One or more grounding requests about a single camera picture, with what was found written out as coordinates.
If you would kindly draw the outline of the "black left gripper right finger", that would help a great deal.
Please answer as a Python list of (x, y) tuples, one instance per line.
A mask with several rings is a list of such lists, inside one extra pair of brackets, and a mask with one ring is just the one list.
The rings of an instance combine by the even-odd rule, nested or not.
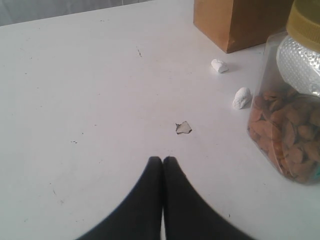
[(215, 212), (195, 191), (177, 159), (163, 160), (167, 240), (243, 240), (244, 233)]

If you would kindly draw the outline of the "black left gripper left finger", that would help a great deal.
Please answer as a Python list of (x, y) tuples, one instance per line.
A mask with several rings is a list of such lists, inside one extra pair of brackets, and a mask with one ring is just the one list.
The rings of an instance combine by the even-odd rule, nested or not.
[(152, 156), (127, 197), (82, 239), (159, 240), (162, 212), (163, 163), (159, 157)]

